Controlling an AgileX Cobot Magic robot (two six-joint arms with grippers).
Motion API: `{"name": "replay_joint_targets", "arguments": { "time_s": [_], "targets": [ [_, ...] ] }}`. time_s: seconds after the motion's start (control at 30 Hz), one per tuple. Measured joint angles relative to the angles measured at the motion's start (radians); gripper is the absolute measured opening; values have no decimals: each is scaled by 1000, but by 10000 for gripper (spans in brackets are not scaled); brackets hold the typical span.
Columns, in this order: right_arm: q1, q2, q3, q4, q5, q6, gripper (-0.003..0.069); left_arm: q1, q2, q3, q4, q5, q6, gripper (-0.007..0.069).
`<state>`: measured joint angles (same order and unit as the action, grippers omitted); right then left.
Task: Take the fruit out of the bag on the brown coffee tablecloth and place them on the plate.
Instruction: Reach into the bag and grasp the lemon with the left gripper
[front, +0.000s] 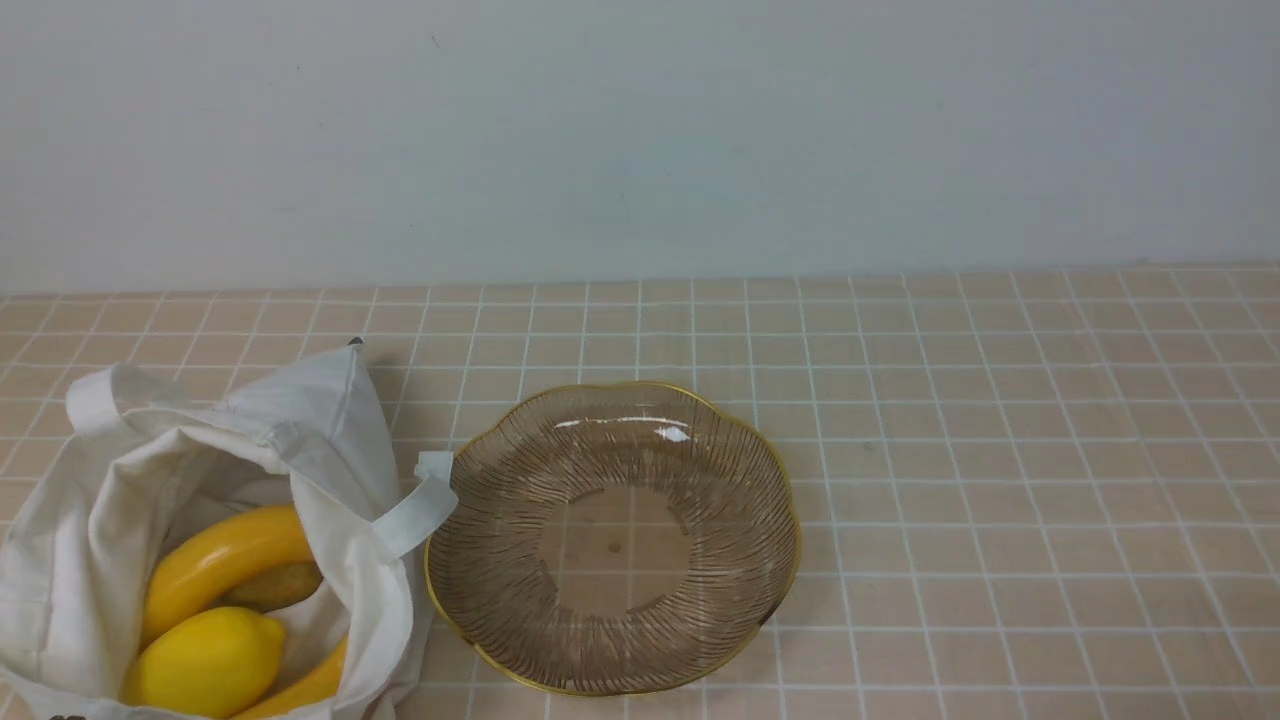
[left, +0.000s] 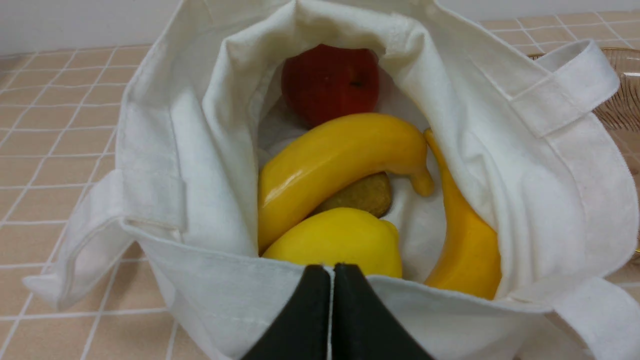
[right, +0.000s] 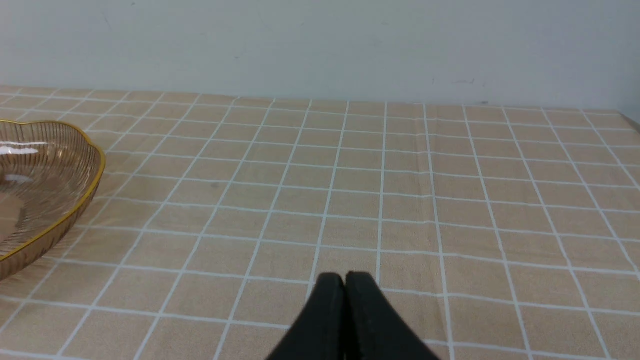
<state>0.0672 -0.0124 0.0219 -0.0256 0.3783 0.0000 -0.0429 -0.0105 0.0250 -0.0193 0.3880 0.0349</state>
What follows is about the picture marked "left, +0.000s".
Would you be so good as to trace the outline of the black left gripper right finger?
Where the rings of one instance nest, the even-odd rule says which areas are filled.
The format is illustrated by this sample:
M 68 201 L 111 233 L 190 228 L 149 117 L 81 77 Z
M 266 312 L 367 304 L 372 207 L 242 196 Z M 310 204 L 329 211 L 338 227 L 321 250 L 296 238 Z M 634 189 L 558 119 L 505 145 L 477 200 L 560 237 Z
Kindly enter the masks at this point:
M 355 264 L 334 267 L 334 360 L 432 360 L 375 293 Z

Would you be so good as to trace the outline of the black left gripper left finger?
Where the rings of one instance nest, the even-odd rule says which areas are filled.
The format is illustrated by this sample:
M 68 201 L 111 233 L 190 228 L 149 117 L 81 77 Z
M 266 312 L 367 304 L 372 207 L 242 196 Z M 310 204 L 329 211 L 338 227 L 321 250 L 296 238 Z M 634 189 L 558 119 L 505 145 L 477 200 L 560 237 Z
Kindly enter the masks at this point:
M 294 292 L 244 360 L 325 360 L 329 336 L 330 275 L 308 265 Z

